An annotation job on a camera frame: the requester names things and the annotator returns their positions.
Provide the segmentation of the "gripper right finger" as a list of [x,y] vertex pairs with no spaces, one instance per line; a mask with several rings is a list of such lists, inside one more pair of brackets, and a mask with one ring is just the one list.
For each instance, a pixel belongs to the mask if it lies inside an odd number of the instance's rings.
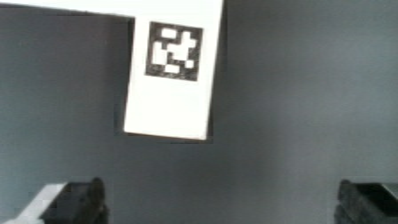
[[334,224],[398,224],[398,183],[341,181]]

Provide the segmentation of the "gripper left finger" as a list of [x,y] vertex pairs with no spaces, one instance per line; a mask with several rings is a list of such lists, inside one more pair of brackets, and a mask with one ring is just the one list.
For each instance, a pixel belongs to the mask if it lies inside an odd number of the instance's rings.
[[18,217],[14,224],[108,224],[105,183],[46,184]]

